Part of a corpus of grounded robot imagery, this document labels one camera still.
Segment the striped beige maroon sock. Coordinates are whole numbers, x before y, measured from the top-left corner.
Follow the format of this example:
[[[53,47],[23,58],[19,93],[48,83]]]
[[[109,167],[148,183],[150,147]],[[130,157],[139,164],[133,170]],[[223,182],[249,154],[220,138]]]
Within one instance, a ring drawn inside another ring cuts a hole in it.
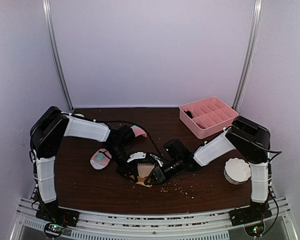
[[[146,178],[150,175],[151,171],[155,168],[153,163],[137,163],[132,165],[132,169],[136,170],[137,182],[136,184],[151,188],[152,185],[145,185]]]

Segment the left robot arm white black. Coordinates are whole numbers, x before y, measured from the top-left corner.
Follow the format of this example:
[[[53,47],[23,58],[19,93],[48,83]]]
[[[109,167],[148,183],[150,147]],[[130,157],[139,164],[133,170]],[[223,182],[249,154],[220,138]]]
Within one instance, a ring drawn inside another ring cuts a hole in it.
[[[80,114],[61,111],[51,106],[30,130],[30,159],[34,165],[33,177],[38,185],[42,213],[51,222],[62,218],[55,190],[55,160],[65,137],[88,139],[102,143],[90,159],[96,170],[102,170],[111,161],[116,162],[117,172],[124,178],[138,182],[139,163],[158,164],[159,156],[150,152],[128,154],[125,146],[137,137],[149,138],[147,130],[134,122],[122,121],[115,128],[113,121],[89,119]]]

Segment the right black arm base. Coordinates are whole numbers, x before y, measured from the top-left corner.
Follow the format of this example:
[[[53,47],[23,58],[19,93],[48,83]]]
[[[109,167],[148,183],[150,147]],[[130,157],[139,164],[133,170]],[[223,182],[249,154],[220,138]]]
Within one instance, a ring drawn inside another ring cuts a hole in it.
[[[252,206],[244,208],[235,208],[229,211],[229,218],[232,226],[247,225],[253,222],[261,222],[265,218],[272,216],[272,211],[267,208],[265,211],[253,208]]]

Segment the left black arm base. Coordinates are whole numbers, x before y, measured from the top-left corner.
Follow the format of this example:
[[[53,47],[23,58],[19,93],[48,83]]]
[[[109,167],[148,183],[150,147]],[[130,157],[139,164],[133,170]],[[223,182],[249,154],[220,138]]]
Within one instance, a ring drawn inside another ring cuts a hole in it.
[[[36,211],[35,217],[47,222],[57,223],[58,225],[76,227],[79,215],[78,211],[65,208],[58,208],[55,213],[40,208]]]

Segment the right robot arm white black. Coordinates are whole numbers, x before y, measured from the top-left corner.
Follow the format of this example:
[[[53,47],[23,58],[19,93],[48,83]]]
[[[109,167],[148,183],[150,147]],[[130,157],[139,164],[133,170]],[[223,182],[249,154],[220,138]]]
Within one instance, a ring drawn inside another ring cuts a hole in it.
[[[181,171],[198,171],[228,152],[238,151],[248,162],[251,172],[251,206],[247,208],[246,216],[256,221],[266,212],[271,161],[281,154],[281,151],[271,149],[271,134],[267,128],[238,116],[218,136],[193,152],[179,139],[169,140],[164,148],[171,160],[156,166],[145,179],[145,185],[164,183]]]

